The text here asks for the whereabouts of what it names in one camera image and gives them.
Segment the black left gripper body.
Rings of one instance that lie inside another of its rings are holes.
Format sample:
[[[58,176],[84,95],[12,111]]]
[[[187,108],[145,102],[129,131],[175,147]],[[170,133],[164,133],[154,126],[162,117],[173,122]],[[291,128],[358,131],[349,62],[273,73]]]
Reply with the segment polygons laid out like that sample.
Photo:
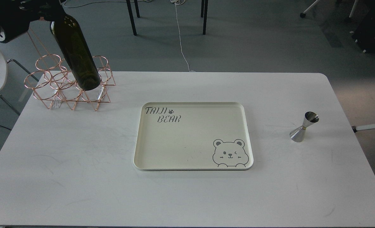
[[[62,6],[65,2],[65,0],[19,0],[18,19],[24,22],[32,22],[40,18],[49,22],[59,21],[66,16]]]

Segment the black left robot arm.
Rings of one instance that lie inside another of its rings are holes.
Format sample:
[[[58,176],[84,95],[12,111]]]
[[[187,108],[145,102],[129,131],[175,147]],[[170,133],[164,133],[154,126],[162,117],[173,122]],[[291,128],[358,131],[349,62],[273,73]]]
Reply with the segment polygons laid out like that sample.
[[[0,43],[8,43],[39,19],[54,21],[65,14],[64,0],[0,0]]]

